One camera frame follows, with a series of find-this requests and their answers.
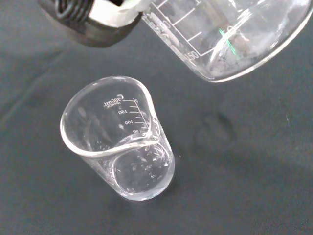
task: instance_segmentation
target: dark tablecloth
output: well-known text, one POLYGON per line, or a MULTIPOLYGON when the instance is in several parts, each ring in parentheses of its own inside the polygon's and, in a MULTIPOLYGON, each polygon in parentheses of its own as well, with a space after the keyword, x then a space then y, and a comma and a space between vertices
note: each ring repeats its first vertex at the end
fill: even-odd
POLYGON ((0 234, 313 234, 312 29, 211 84, 145 23, 87 48, 35 1, 0 1, 0 234), (119 197, 60 136, 73 95, 110 75, 145 84, 176 157, 172 185, 146 203, 119 197))

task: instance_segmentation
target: clear glass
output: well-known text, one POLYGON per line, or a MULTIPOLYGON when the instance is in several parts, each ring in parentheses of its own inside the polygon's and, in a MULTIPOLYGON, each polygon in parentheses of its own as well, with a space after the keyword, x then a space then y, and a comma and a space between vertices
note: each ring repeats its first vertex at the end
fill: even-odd
POLYGON ((170 184, 175 160, 151 96, 124 76, 100 79, 66 106, 61 135, 117 193, 143 201, 170 184))
POLYGON ((154 0, 143 19, 201 78, 223 82, 280 52, 312 11, 311 0, 154 0))

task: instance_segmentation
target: measurement marking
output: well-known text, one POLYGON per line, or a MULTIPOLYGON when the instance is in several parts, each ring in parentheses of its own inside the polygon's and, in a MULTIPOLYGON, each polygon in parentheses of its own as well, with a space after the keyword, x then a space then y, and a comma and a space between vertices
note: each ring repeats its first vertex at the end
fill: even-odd
POLYGON ((213 50, 214 50, 214 48, 212 48, 212 49, 208 50, 207 52, 205 52, 205 53, 201 54, 200 56, 204 56, 204 55, 206 55, 206 54, 210 53, 210 52, 211 52, 211 51, 213 51, 213 50))
POLYGON ((157 8, 162 7, 165 3, 167 3, 168 0, 165 0, 164 2, 162 2, 157 8))
POLYGON ((137 106, 137 109, 139 110, 139 112, 140 112, 140 114, 141 114, 141 116, 142 116, 142 119, 145 121, 145 124, 146 124, 146 127, 149 127, 148 126, 148 124, 147 124, 147 122, 146 122, 146 120, 144 119, 144 117, 143 117, 143 115, 142 115, 142 112, 141 112, 141 110, 139 109, 139 107, 138 107, 138 104, 137 104, 137 102, 135 102, 135 104, 136 104, 136 106, 137 106))
POLYGON ((183 19, 185 19, 191 12, 193 12, 195 10, 195 8, 192 8, 191 11, 189 11, 186 15, 184 15, 183 17, 181 17, 178 21, 176 21, 175 23, 173 23, 173 25, 178 24, 179 22, 181 22, 183 19))
POLYGON ((187 39, 184 37, 184 35, 182 35, 182 33, 175 27, 175 25, 172 24, 172 22, 170 21, 170 19, 164 15, 163 12, 160 11, 160 9, 157 8, 157 6, 152 2, 152 5, 159 11, 159 13, 165 18, 167 19, 167 21, 170 23, 170 25, 177 31, 177 33, 180 34, 180 36, 189 44, 189 46, 191 46, 191 48, 199 55, 201 56, 201 54, 197 51, 197 49, 194 48, 193 45, 191 45, 190 42, 187 41, 187 39))
POLYGON ((199 36, 200 34, 202 34, 202 32, 197 33, 195 36, 189 38, 187 41, 189 42, 189 41, 193 40, 194 38, 196 38, 196 37, 199 36))

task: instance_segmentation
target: small glass beaker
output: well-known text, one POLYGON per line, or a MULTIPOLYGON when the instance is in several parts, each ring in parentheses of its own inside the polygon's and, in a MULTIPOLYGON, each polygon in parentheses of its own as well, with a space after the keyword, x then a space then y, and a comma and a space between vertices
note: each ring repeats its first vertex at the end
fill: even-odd
POLYGON ((78 92, 60 123, 67 147, 117 193, 143 201, 170 184, 175 160, 152 98, 139 81, 100 79, 78 92))

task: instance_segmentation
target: beaker rim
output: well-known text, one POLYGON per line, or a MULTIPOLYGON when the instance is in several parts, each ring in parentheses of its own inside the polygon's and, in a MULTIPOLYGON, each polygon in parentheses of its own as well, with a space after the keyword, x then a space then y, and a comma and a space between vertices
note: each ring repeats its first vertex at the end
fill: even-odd
POLYGON ((131 83, 139 86, 142 90, 142 92, 144 93, 146 100, 147 100, 147 104, 149 107, 149 112, 151 117, 153 117, 154 120, 158 120, 157 119, 157 115, 156 115, 156 111, 153 105, 153 101, 151 98, 151 95, 148 91, 148 89, 145 87, 144 84, 142 84, 140 81, 132 78, 132 77, 127 77, 127 76, 109 76, 109 77, 104 77, 101 78, 97 81, 94 81, 92 83, 89 83, 88 85, 86 85, 83 89, 81 89, 78 93, 76 93, 76 95, 73 96, 73 98, 69 101, 69 103, 66 105, 62 117, 61 117, 61 121, 60 121, 60 131, 61 131, 61 137, 65 143, 65 145, 74 153, 83 156, 83 157, 88 157, 88 158, 98 158, 98 157, 106 157, 106 156, 111 156, 123 151, 127 151, 127 150, 132 150, 132 149, 136 149, 136 148, 141 148, 141 147, 146 147, 148 145, 152 145, 152 144, 156 144, 159 142, 159 137, 155 138, 155 135, 153 135, 152 133, 152 126, 155 124, 154 121, 151 121, 149 124, 149 129, 148 131, 145 133, 145 136, 142 138, 142 141, 139 142, 135 142, 135 143, 128 143, 128 144, 124 144, 118 147, 114 147, 112 149, 107 149, 107 150, 103 150, 103 151, 87 151, 87 150, 83 150, 79 147, 77 147, 76 145, 74 145, 72 143, 72 141, 68 138, 66 130, 65 130, 65 117, 67 115, 67 110, 70 109, 70 107, 73 105, 73 103, 78 99, 81 98, 84 94, 86 94, 88 90, 93 89, 93 87, 95 85, 100 85, 100 83, 102 82, 108 82, 110 79, 116 79, 117 81, 131 81, 131 83))

